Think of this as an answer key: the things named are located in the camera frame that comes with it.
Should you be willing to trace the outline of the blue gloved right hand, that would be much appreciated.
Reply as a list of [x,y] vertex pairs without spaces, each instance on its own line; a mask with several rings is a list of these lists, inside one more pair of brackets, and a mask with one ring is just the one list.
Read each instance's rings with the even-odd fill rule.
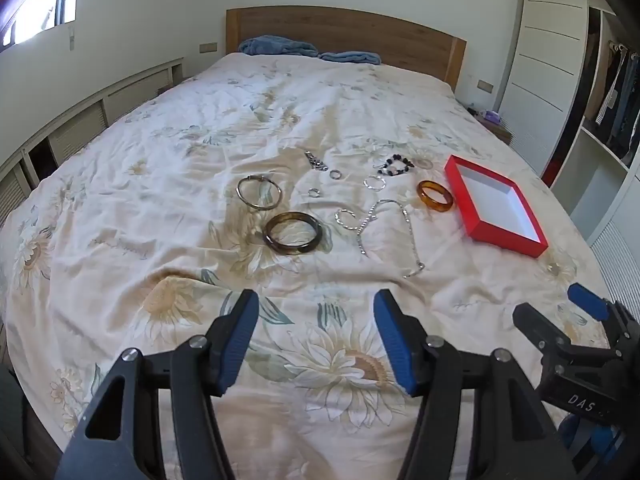
[[575,414],[567,415],[558,431],[571,456],[586,451],[590,460],[595,457],[601,464],[613,459],[626,438],[617,426],[599,426]]

